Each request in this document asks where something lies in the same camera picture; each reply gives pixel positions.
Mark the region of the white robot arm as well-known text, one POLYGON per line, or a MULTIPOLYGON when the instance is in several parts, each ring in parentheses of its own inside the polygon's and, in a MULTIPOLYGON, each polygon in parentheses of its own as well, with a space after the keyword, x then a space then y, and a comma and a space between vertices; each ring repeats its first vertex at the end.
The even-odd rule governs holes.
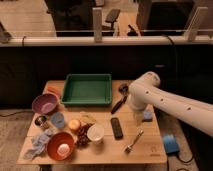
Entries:
POLYGON ((133 111, 143 111, 148 104, 178 118, 213 137, 213 105, 158 88, 160 77, 146 72, 129 85, 128 104, 133 111))

